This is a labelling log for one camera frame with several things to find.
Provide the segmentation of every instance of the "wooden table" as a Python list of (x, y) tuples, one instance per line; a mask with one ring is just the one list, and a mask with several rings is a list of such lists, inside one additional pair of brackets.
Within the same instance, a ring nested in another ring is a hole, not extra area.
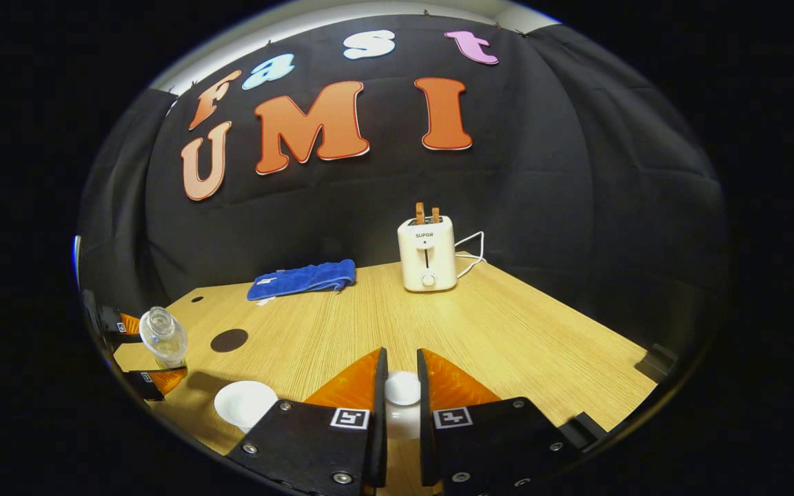
[[(472, 263), (457, 261), (459, 271)], [(167, 308), (189, 335), (189, 373), (167, 401), (150, 403), (223, 455), (243, 434), (214, 410), (221, 387), (258, 380), (300, 402), (378, 347), (392, 371), (416, 371), (416, 349), (431, 349), (501, 398), (527, 396), (556, 426), (586, 411), (611, 430), (655, 387), (633, 368), (645, 349), (487, 263), (438, 293), (403, 289), (399, 262), (358, 268), (340, 293), (278, 296), (262, 307), (247, 301), (251, 286), (198, 288)], [(229, 329), (249, 339), (213, 351), (212, 338)], [(142, 344), (114, 356), (126, 371), (157, 368)], [(389, 440), (387, 470), (380, 495), (431, 494), (420, 486), (418, 440)]]

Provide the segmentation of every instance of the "orange letter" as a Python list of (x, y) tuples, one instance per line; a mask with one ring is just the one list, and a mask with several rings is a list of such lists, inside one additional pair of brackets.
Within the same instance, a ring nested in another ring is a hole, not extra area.
[(229, 91), (229, 81), (237, 79), (240, 75), (241, 71), (235, 70), (225, 76), (225, 78), (220, 79), (220, 82), (204, 90), (204, 93), (198, 97), (198, 112), (195, 113), (195, 119), (189, 125), (189, 131), (198, 127), (199, 123), (204, 122), (204, 119), (214, 113), (214, 110), (216, 110), (214, 101), (223, 98), (226, 95), (226, 91)]
[(259, 104), (256, 115), (262, 118), (262, 160), (256, 164), (256, 173), (264, 176), (289, 165), (289, 157), (281, 153), (281, 138), (296, 160), (306, 163), (321, 129), (324, 142), (318, 148), (318, 157), (322, 160), (368, 152), (369, 141), (360, 137), (357, 126), (356, 99), (362, 89), (363, 83), (358, 81), (328, 85), (320, 91), (308, 115), (288, 96)]
[(431, 150), (464, 150), (473, 143), (461, 125), (458, 95), (464, 85), (454, 79), (416, 79), (416, 87), (428, 100), (428, 133), (422, 144)]
[(198, 177), (198, 150), (201, 148), (202, 138), (193, 139), (183, 148), (183, 189), (185, 195), (192, 200), (200, 201), (214, 194), (220, 189), (226, 173), (226, 133), (231, 128), (231, 122), (226, 121), (211, 129), (207, 133), (210, 139), (210, 176), (201, 180)]

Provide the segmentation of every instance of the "cloth fold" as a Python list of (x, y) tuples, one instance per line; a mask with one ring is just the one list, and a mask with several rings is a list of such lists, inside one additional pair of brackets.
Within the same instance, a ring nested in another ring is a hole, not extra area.
[(353, 260), (327, 262), (318, 266), (308, 266), (293, 270), (265, 273), (256, 277), (250, 290), (249, 301), (270, 298), (270, 296), (292, 295), (307, 291), (331, 289), (340, 291), (353, 285), (356, 268)]

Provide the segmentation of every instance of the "power cord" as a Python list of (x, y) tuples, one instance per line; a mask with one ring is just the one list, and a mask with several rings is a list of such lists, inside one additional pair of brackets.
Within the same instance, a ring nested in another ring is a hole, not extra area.
[(477, 233), (474, 233), (474, 234), (468, 236), (467, 238), (462, 239), (461, 241), (457, 242), (455, 244), (455, 246), (458, 246), (458, 245), (462, 244), (463, 242), (465, 242), (465, 241), (467, 241), (469, 239), (476, 238), (476, 236), (480, 236), (480, 256), (475, 257), (474, 255), (461, 255), (461, 254), (455, 255), (456, 257), (461, 257), (461, 258), (476, 258), (476, 260), (474, 260), (474, 262), (472, 264), (467, 266), (464, 270), (461, 271), (460, 274), (455, 276), (456, 279), (458, 279), (461, 276), (463, 276), (464, 274), (466, 274), (467, 271), (469, 271), (473, 266), (476, 266), (476, 264), (486, 261), (486, 258), (482, 257), (482, 242), (485, 241), (485, 235), (483, 234), (482, 230), (480, 232), (477, 232)]

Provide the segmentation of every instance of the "screw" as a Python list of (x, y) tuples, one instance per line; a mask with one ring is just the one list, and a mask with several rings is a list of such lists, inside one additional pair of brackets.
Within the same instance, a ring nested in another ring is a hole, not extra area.
[(333, 480), (336, 481), (337, 484), (350, 484), (354, 482), (354, 478), (351, 477), (350, 474), (346, 474), (345, 472), (334, 473)]

